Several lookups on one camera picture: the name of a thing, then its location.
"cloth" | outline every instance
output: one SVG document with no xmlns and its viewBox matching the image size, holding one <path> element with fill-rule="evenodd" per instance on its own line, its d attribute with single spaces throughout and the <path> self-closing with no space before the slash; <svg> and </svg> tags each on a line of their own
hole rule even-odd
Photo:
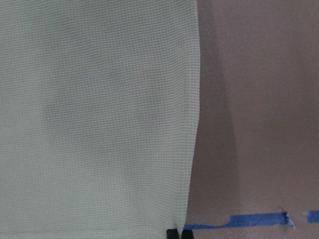
<svg viewBox="0 0 319 239">
<path fill-rule="evenodd" d="M 195 0 L 0 1 L 0 238 L 181 234 L 199 66 Z"/>
</svg>

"blue tape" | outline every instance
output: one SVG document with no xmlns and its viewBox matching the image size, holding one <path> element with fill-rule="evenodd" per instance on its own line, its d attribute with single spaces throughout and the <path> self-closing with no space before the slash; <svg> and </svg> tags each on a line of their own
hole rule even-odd
<svg viewBox="0 0 319 239">
<path fill-rule="evenodd" d="M 218 228 L 240 228 L 254 226 L 288 225 L 294 227 L 288 213 L 265 213 L 251 215 L 234 215 L 230 217 L 230 222 L 222 226 L 211 226 L 204 224 L 185 225 L 185 230 L 195 229 L 218 229 Z"/>
<path fill-rule="evenodd" d="M 308 223 L 319 223 L 319 211 L 309 211 L 307 221 Z"/>
</svg>

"textured fabric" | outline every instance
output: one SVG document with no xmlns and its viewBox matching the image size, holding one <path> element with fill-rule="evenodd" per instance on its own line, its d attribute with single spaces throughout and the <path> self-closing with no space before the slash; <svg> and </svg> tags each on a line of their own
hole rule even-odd
<svg viewBox="0 0 319 239">
<path fill-rule="evenodd" d="M 195 0 L 0 1 L 0 238 L 181 234 L 199 55 Z"/>
</svg>

